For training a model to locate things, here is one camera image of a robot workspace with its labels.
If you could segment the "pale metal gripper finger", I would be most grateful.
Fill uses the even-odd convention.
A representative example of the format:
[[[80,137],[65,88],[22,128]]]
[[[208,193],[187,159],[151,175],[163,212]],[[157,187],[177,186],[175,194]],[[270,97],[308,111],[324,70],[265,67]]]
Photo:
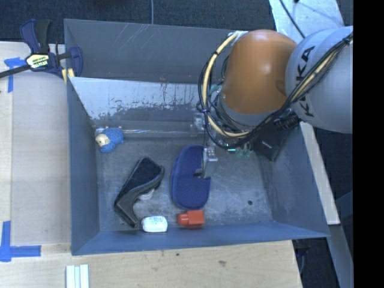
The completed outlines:
[[[199,136],[204,136],[204,134],[205,134],[205,124],[204,124],[203,115],[194,115],[193,122],[191,125],[191,136],[199,137]]]
[[[215,147],[205,147],[203,149],[203,177],[210,178],[216,168],[218,158]]]

